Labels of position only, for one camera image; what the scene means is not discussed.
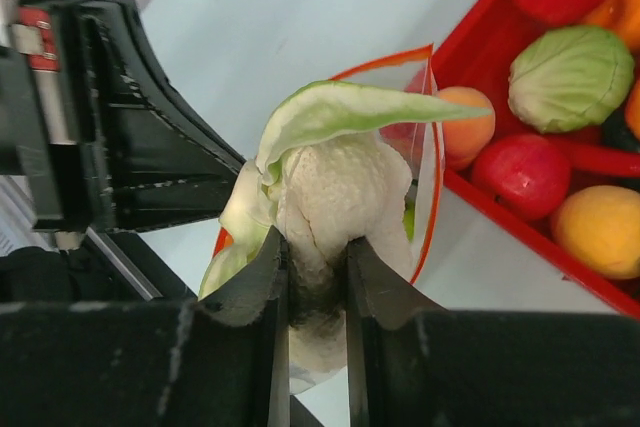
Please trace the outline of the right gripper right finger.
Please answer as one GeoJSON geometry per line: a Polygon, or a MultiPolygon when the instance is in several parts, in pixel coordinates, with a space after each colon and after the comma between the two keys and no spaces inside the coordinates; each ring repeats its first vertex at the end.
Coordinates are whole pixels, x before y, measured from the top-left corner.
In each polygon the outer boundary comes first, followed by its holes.
{"type": "Polygon", "coordinates": [[[354,426],[635,426],[639,324],[446,310],[363,239],[346,250],[354,426]]]}

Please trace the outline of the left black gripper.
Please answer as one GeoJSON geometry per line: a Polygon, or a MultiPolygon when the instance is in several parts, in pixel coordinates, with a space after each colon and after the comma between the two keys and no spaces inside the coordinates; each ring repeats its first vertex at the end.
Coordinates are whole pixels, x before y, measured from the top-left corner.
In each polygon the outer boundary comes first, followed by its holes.
{"type": "Polygon", "coordinates": [[[148,232],[218,217],[243,157],[170,84],[133,0],[16,0],[1,105],[35,231],[148,232]]]}

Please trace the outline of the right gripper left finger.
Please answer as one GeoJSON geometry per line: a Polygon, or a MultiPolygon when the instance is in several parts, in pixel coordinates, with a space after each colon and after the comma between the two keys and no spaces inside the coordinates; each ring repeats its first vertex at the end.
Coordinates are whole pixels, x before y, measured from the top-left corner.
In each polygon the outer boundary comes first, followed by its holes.
{"type": "Polygon", "coordinates": [[[5,426],[286,426],[288,247],[201,300],[5,303],[5,426]]]}

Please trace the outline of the white cauliflower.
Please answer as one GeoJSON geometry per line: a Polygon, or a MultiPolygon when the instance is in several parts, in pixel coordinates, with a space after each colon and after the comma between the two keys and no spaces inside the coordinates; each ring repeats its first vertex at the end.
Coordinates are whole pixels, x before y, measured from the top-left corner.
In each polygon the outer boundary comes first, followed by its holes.
{"type": "Polygon", "coordinates": [[[211,260],[206,297],[250,263],[276,228],[290,247],[289,386],[299,394],[347,362],[342,257],[365,238],[404,279],[415,260],[404,227],[412,172],[381,128],[474,118],[480,110],[431,95],[341,81],[311,83],[271,114],[219,222],[232,242],[211,260]]]}

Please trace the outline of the clear zip top bag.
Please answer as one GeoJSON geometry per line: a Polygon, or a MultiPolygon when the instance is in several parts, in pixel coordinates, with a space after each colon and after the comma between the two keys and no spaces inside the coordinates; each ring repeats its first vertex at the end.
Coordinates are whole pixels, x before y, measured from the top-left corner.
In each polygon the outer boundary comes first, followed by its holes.
{"type": "MultiPolygon", "coordinates": [[[[434,96],[430,47],[393,54],[343,71],[328,81],[434,96]]],[[[422,269],[433,236],[444,173],[444,140],[440,121],[405,122],[383,127],[379,138],[407,161],[412,182],[405,197],[404,227],[415,260],[414,281],[422,269]]],[[[232,242],[221,227],[214,256],[232,242]]]]}

